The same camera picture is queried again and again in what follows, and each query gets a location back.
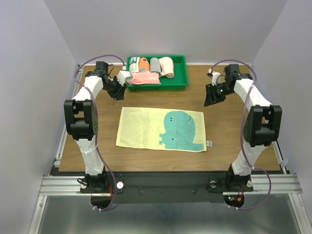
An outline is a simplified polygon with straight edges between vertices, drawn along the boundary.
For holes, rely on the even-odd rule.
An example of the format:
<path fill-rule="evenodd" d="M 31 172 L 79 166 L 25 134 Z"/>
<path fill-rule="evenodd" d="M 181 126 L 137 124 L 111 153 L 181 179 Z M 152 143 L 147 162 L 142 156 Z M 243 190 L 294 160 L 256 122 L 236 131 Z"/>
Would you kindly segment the pink towel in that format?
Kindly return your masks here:
<path fill-rule="evenodd" d="M 174 78 L 174 62 L 170 57 L 163 57 L 159 59 L 161 67 L 161 76 L 167 78 Z"/>
<path fill-rule="evenodd" d="M 160 84 L 159 74 L 152 72 L 132 73 L 132 78 L 128 80 L 130 85 Z"/>

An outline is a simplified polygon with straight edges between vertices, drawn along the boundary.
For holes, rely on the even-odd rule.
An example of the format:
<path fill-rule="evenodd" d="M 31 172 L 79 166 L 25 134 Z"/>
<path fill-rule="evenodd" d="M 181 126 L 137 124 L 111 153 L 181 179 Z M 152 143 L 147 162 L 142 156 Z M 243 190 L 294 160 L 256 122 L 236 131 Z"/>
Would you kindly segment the orange rolled towel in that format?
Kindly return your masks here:
<path fill-rule="evenodd" d="M 146 58 L 140 58 L 139 60 L 139 72 L 149 72 L 150 65 Z"/>

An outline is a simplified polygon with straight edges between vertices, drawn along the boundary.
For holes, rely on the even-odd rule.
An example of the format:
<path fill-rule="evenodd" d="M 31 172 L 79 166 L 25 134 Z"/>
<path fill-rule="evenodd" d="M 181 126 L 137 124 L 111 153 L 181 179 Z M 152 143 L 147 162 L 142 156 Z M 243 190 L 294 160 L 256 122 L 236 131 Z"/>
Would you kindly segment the yellow green towel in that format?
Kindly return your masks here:
<path fill-rule="evenodd" d="M 161 108 L 123 107 L 116 146 L 136 149 L 205 152 L 204 114 Z"/>

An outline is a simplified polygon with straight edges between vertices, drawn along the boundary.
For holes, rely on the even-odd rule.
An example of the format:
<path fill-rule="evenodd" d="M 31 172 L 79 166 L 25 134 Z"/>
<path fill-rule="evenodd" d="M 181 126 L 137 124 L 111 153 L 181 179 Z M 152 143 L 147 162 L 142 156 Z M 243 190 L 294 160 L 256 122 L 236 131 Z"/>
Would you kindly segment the grey rolled towel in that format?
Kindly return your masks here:
<path fill-rule="evenodd" d="M 161 65 L 158 58 L 150 59 L 150 72 L 161 75 Z"/>

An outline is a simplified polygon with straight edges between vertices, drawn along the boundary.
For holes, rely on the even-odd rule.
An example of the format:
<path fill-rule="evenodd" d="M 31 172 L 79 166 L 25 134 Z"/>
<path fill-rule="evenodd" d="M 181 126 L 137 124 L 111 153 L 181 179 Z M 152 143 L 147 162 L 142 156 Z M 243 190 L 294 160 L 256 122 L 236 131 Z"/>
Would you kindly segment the green plastic tray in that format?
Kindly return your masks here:
<path fill-rule="evenodd" d="M 148 61 L 151 58 L 162 58 L 162 57 L 170 57 L 173 60 L 174 64 L 174 77 L 159 78 L 160 84 L 142 84 L 142 85 L 131 85 L 128 84 L 128 90 L 135 91 L 171 91 L 171 90 L 184 90 L 186 86 L 189 84 L 188 73 L 187 73 L 187 65 L 185 61 L 185 57 L 183 55 L 150 55 L 150 56 L 139 56 L 144 57 Z"/>

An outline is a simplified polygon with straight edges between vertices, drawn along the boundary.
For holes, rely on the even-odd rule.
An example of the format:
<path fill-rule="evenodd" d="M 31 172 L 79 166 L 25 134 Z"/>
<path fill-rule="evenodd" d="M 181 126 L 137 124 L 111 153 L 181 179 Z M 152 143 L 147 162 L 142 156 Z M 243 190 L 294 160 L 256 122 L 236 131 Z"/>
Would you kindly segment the white green rolled towel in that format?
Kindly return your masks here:
<path fill-rule="evenodd" d="M 131 57 L 129 60 L 129 68 L 128 71 L 130 73 L 138 73 L 139 72 L 139 61 L 140 57 Z"/>

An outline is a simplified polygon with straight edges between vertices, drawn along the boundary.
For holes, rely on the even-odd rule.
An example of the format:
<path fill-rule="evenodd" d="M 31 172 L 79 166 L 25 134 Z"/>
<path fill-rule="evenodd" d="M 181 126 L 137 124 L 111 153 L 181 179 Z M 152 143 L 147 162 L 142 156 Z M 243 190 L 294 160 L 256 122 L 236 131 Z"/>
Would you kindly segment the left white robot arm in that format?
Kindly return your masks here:
<path fill-rule="evenodd" d="M 95 70 L 87 72 L 78 93 L 64 102 L 66 131 L 79 146 L 85 165 L 85 177 L 78 183 L 84 193 L 101 193 L 111 189 L 103 160 L 98 152 L 98 111 L 95 99 L 101 90 L 105 90 L 114 100 L 123 100 L 127 88 L 126 80 L 132 75 L 121 70 L 111 77 L 109 64 L 96 63 Z"/>

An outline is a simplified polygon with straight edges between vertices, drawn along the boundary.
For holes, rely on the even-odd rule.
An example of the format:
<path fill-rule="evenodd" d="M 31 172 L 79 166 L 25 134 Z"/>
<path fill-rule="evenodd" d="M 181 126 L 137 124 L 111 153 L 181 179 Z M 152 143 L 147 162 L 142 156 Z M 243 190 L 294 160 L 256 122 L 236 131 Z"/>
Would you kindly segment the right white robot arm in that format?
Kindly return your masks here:
<path fill-rule="evenodd" d="M 229 64 L 222 76 L 214 68 L 207 73 L 212 83 L 206 85 L 205 106 L 223 102 L 236 93 L 244 102 L 237 159 L 229 166 L 221 188 L 236 190 L 251 187 L 251 172 L 261 153 L 276 141 L 280 132 L 282 108 L 271 104 L 256 88 L 256 76 L 242 73 L 238 64 Z"/>

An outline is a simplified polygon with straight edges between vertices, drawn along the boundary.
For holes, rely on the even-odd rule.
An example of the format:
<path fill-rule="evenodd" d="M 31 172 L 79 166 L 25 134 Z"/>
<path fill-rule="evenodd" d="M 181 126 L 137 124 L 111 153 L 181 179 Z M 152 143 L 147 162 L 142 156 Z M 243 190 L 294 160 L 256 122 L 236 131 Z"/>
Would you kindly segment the pink rolled towel in tray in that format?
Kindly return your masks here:
<path fill-rule="evenodd" d="M 130 85 L 160 84 L 159 74 L 152 72 L 132 73 L 132 78 L 128 80 Z"/>

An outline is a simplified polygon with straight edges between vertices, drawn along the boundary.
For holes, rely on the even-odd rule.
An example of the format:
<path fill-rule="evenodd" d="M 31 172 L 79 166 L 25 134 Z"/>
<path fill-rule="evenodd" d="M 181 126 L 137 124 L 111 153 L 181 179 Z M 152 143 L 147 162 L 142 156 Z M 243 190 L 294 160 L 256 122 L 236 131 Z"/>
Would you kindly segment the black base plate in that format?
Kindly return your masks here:
<path fill-rule="evenodd" d="M 80 193 L 91 195 L 92 205 L 105 208 L 119 203 L 242 204 L 244 194 L 254 190 L 251 178 L 228 180 L 225 172 L 119 173 L 77 179 Z"/>

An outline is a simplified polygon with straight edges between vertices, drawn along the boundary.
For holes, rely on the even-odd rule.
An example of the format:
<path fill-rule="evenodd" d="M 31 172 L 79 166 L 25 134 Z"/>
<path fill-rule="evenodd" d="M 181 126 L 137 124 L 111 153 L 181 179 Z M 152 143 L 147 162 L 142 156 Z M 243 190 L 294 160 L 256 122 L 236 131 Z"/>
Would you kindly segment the aluminium frame rail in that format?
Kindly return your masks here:
<path fill-rule="evenodd" d="M 223 171 L 239 152 L 242 102 L 236 95 L 204 107 L 207 66 L 188 67 L 183 91 L 126 92 L 114 101 L 99 93 L 99 147 L 109 166 L 119 173 Z M 152 151 L 116 146 L 122 107 L 154 107 L 203 112 L 206 137 L 213 142 L 204 153 Z M 268 148 L 259 165 L 270 170 L 273 194 L 261 207 L 235 211 L 224 203 L 117 203 L 107 212 L 94 211 L 91 196 L 80 193 L 82 158 L 70 137 L 49 176 L 43 178 L 31 233 L 38 234 L 298 234 L 301 232 L 292 197 L 301 191 L 298 178 L 279 167 L 276 146 Z"/>

